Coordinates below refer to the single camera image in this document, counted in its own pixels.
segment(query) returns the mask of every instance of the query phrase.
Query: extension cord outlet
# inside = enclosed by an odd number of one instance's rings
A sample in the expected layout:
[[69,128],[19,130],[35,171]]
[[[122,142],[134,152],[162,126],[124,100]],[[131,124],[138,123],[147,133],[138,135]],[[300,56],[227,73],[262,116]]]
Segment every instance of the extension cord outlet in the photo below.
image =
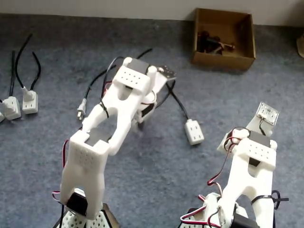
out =
[[185,124],[186,134],[191,145],[199,144],[204,141],[204,135],[201,131],[199,122],[188,119]]
[[22,111],[25,114],[33,114],[38,112],[38,95],[35,91],[23,90]]
[[8,120],[14,120],[21,117],[19,101],[14,96],[9,96],[0,104],[2,105],[3,114]]
[[4,115],[0,113],[0,123],[5,119]]

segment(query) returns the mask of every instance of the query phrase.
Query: cardboard box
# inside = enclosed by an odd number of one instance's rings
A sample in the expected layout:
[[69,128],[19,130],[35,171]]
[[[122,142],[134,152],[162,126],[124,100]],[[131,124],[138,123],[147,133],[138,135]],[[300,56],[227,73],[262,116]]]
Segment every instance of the cardboard box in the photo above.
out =
[[[209,32],[223,43],[233,43],[233,51],[222,55],[197,51],[198,33]],[[256,59],[252,15],[212,9],[196,9],[194,53],[192,63],[206,66],[247,70]]]

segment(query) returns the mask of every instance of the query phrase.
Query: white wall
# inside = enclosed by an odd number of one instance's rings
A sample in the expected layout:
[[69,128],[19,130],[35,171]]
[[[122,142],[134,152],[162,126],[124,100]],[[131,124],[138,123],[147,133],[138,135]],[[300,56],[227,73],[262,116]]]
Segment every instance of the white wall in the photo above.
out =
[[304,0],[0,0],[1,13],[192,19],[194,8],[253,14],[255,24],[304,26]]

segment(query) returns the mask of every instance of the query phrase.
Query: white electrical plug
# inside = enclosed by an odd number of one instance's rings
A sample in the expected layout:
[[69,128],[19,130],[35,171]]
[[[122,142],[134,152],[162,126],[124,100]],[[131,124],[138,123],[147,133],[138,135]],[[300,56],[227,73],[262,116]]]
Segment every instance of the white electrical plug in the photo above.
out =
[[204,141],[203,132],[201,131],[199,122],[196,120],[188,119],[185,124],[185,130],[191,145],[199,144]]
[[5,119],[4,115],[0,113],[0,123]]
[[26,87],[22,88],[23,101],[22,111],[25,114],[33,114],[38,112],[38,95],[33,90],[27,90]]
[[19,101],[14,96],[9,96],[0,103],[0,108],[3,111],[4,117],[8,120],[14,120],[21,117]]
[[82,99],[80,106],[77,108],[77,118],[82,120],[86,116],[86,99]]

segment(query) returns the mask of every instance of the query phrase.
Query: gray carpet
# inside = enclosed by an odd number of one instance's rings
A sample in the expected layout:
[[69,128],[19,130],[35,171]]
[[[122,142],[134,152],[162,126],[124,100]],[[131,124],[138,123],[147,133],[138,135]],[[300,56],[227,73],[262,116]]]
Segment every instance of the gray carpet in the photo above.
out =
[[[257,59],[245,73],[192,66],[193,24],[180,21],[97,19],[52,16],[0,16],[0,97],[10,83],[10,52],[34,34],[19,63],[27,87],[37,72],[38,115],[0,124],[0,227],[49,228],[60,216],[51,197],[61,180],[61,147],[80,126],[76,109],[89,81],[117,55],[166,64],[178,72],[175,92],[192,119],[201,123],[205,141],[190,147],[185,118],[169,98],[145,125],[131,131],[118,154],[108,159],[104,201],[124,228],[170,227],[191,207],[198,194],[216,190],[206,181],[216,174],[224,155],[216,151],[224,134],[251,120],[260,101],[281,111],[273,139],[278,143],[273,188],[290,197],[276,212],[278,228],[304,223],[303,124],[304,60],[295,48],[302,29],[255,26]],[[98,102],[102,81],[88,99]],[[16,82],[15,94],[22,94]],[[114,122],[102,127],[113,131]],[[228,161],[219,178],[227,183]],[[250,204],[241,199],[248,211]]]

